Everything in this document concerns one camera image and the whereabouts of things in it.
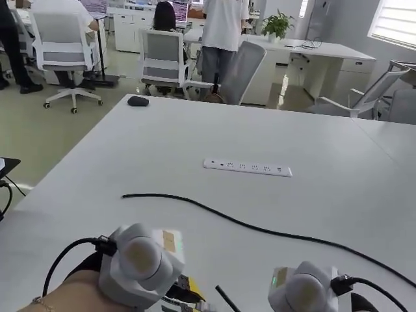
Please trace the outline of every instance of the black shoe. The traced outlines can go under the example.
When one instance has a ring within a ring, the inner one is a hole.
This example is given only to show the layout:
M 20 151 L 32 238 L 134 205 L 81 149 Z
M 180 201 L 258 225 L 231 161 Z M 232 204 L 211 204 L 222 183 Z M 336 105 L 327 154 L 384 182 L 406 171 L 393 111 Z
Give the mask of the black shoe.
M 21 86 L 20 87 L 20 94 L 29 94 L 42 91 L 44 86 L 41 84 L 31 84 L 30 86 Z
M 79 85 L 78 88 L 87 89 L 94 91 L 96 89 L 96 86 L 94 86 L 94 82 L 91 80 L 84 79 Z
M 0 79 L 0 90 L 3 90 L 10 86 L 10 82 L 8 82 L 6 79 Z

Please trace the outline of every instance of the power outlet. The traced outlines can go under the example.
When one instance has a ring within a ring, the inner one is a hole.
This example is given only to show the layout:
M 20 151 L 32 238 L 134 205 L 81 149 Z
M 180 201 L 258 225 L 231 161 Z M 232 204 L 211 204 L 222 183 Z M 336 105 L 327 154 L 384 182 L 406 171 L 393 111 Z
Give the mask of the power outlet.
M 208 169 L 247 172 L 250 174 L 268 174 L 270 176 L 292 177 L 292 170 L 286 166 L 276 164 L 257 164 L 254 162 L 223 161 L 206 159 L 203 167 Z

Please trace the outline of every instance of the potted plant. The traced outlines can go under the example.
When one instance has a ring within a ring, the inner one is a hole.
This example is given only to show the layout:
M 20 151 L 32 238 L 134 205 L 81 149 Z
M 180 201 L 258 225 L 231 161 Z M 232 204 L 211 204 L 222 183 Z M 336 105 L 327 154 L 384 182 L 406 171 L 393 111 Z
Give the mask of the potted plant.
M 288 29 L 294 28 L 291 24 L 293 16 L 288 16 L 278 10 L 278 15 L 263 20 L 263 31 L 261 34 L 266 36 L 268 34 L 268 41 L 272 43 L 279 42 L 286 37 Z

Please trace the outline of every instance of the cable cord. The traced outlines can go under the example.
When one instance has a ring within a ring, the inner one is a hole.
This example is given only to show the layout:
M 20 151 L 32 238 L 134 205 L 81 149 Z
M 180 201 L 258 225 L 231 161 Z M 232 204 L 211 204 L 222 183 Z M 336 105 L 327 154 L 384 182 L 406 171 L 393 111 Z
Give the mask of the cable cord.
M 278 236 L 278 237 L 285 237 L 285 238 L 288 238 L 288 239 L 297 239 L 297 240 L 300 240 L 300 241 L 315 242 L 317 244 L 323 244 L 323 245 L 326 245 L 326 246 L 331 246 L 331 247 L 334 247 L 334 248 L 344 250 L 346 252 L 350 252 L 351 254 L 357 255 L 358 257 L 361 257 L 361 258 L 373 263 L 374 265 L 377 265 L 377 266 L 389 271 L 390 273 L 394 274 L 396 277 L 405 281 L 407 284 L 416 288 L 416 283 L 414 281 L 407 278 L 405 275 L 401 274 L 400 272 L 396 271 L 395 269 L 391 268 L 390 266 L 385 265 L 384 263 L 380 262 L 379 260 L 375 260 L 374 258 L 372 258 L 370 256 L 367 256 L 364 253 L 361 253 L 361 252 L 359 252 L 357 250 L 354 250 L 350 247 L 338 244 L 336 242 L 331 242 L 331 241 L 323 240 L 323 239 L 316 239 L 314 237 L 295 235 L 295 234 L 272 231 L 272 230 L 269 230 L 269 229 L 263 229 L 261 227 L 253 226 L 251 224 L 247 224 L 247 223 L 244 223 L 240 220 L 234 219 L 234 218 L 232 218 L 232 217 L 230 217 L 230 216 L 228 216 L 224 213 L 221 213 L 217 210 L 214 210 L 214 209 L 212 209 L 208 206 L 203 205 L 202 203 L 199 203 L 195 200 L 192 200 L 192 199 L 189 199 L 189 198 L 186 198 L 186 197 L 181 197 L 181 196 L 176 196 L 176 195 L 159 194 L 159 193 L 126 194 L 126 195 L 122 196 L 122 198 L 146 198 L 146 197 L 170 198 L 170 199 L 173 199 L 173 200 L 179 200 L 179 201 L 182 201 L 182 202 L 191 203 L 193 205 L 198 206 L 199 208 L 202 208 L 206 211 L 209 211 L 210 213 L 216 214 L 217 216 L 220 216 L 221 218 L 225 218 L 226 220 L 229 220 L 230 222 L 233 222 L 235 224 L 238 224 L 238 225 L 243 226 L 243 227 L 248 228 L 248 229 L 252 229 L 253 231 L 257 231 L 257 232 L 261 232 L 261 233 L 265 233 L 265 234 L 269 234 L 269 235 L 274 235 L 274 236 Z
M 49 272 L 47 273 L 47 276 L 46 276 L 46 279 L 45 279 L 45 283 L 44 283 L 44 290 L 42 292 L 42 297 L 44 297 L 44 296 L 47 295 L 47 289 L 49 288 L 49 284 L 51 283 L 52 275 L 53 275 L 55 269 L 57 268 L 58 264 L 60 263 L 60 261 L 65 257 L 65 255 L 68 252 L 70 252 L 72 249 L 74 249 L 78 245 L 82 245 L 82 244 L 93 244 L 93 245 L 97 245 L 100 242 L 101 242 L 100 239 L 95 239 L 95 238 L 79 239 L 79 240 L 76 240 L 75 242 L 73 242 L 72 244 L 70 244 L 68 247 L 66 247 L 59 254 L 59 256 L 55 259 L 55 261 L 53 262 L 51 268 L 49 269 Z
M 365 284 L 367 286 L 370 286 L 371 288 L 377 290 L 378 292 L 382 293 L 384 296 L 388 297 L 400 310 L 403 312 L 408 312 L 408 310 L 395 298 L 392 294 L 390 294 L 388 291 L 385 291 L 377 284 L 373 283 L 372 281 L 369 281 L 364 278 L 351 278 L 351 281 L 353 284 Z
M 20 192 L 20 194 L 22 194 L 23 196 L 25 196 L 25 197 L 26 197 L 26 194 L 24 193 L 24 191 L 22 191 L 22 190 L 18 187 L 18 185 L 17 185 L 17 184 L 15 184 L 15 182 L 14 182 L 13 180 L 11 180 L 11 178 L 9 178 L 7 175 L 5 175 L 5 178 L 6 178 L 6 179 L 8 179 L 8 181 L 9 181 L 10 183 L 12 183 L 12 184 L 14 185 L 14 187 L 16 187 L 16 188 L 17 188 L 17 190 Z
M 0 188 L 1 187 L 5 187 L 8 190 L 8 201 L 3 211 L 0 211 L 0 222 L 2 221 L 2 219 L 4 219 L 5 214 L 8 211 L 8 208 L 12 204 L 12 200 L 13 200 L 13 190 L 10 187 L 10 185 L 6 181 L 0 181 Z

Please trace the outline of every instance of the white table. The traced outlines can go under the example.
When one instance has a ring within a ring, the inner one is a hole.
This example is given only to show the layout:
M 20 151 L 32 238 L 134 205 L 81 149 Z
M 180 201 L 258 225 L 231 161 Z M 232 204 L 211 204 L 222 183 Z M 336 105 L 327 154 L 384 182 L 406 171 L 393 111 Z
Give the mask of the white table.
M 134 222 L 182 231 L 185 273 L 219 312 L 229 308 L 217 284 L 242 311 L 271 311 L 273 268 L 304 259 L 369 278 L 415 306 L 414 289 L 349 253 L 256 233 L 183 202 L 120 199 L 132 192 L 186 196 L 257 226 L 347 244 L 416 280 L 414 180 L 353 120 L 157 97 L 132 108 L 127 98 L 1 223 L 2 311 L 41 293 L 69 243 Z M 294 176 L 208 170 L 206 157 L 280 163 Z M 72 251 L 51 288 L 91 251 Z M 382 295 L 356 289 L 381 311 L 396 311 Z
M 184 36 L 190 44 L 201 44 L 202 29 L 193 29 Z M 242 35 L 242 41 L 263 47 L 267 55 L 256 73 L 243 102 L 266 105 L 276 73 L 276 64 L 286 72 L 293 55 L 304 55 L 306 75 L 303 87 L 313 97 L 326 96 L 340 104 L 348 101 L 351 88 L 365 91 L 375 65 L 375 58 L 345 47 L 341 44 L 323 42 L 316 49 L 300 46 L 305 40 L 284 39 L 270 43 L 265 36 Z
M 354 120 L 402 169 L 416 174 L 416 127 L 393 122 Z

